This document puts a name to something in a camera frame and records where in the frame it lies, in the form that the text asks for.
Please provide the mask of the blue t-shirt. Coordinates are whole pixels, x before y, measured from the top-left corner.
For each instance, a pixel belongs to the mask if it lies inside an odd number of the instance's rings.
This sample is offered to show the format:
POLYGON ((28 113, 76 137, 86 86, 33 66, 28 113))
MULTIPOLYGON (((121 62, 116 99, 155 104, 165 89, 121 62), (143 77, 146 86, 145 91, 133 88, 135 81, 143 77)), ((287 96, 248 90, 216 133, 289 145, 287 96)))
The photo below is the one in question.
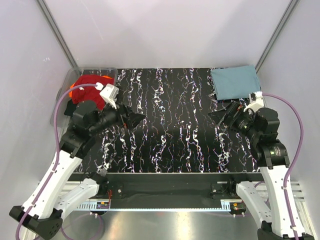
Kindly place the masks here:
POLYGON ((216 68, 210 74, 218 101, 247 98, 261 90, 254 65, 216 68))

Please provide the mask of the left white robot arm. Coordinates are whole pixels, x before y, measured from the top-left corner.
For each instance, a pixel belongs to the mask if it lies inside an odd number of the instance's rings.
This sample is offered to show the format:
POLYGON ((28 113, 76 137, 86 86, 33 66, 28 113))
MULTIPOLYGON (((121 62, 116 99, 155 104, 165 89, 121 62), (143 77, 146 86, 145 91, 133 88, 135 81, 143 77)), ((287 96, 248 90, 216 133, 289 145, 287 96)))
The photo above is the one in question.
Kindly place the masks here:
POLYGON ((145 119, 129 106, 106 106, 102 111, 89 100, 77 105, 71 123, 58 142, 55 159, 39 185, 23 205, 13 206, 9 215, 44 240, 52 239, 61 229, 63 221, 82 202, 103 198, 108 193, 106 174, 90 173, 64 196, 60 193, 74 170, 80 165, 96 143, 96 136, 113 126, 134 129, 145 119))

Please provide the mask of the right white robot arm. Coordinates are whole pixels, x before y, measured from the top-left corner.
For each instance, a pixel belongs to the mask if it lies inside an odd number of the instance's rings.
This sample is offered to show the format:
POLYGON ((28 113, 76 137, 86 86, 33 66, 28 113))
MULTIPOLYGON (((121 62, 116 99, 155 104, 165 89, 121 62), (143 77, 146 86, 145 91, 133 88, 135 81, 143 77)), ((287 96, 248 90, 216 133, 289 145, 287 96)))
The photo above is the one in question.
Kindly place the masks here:
POLYGON ((287 149, 278 139, 278 113, 258 105, 244 108, 238 102, 208 116, 217 125, 223 125, 243 134, 250 143, 251 155, 263 177, 268 202, 257 193, 251 181, 233 181, 227 185, 228 195, 244 202, 257 225, 260 240, 313 240, 307 233, 295 204, 291 180, 288 176, 290 160, 287 149))

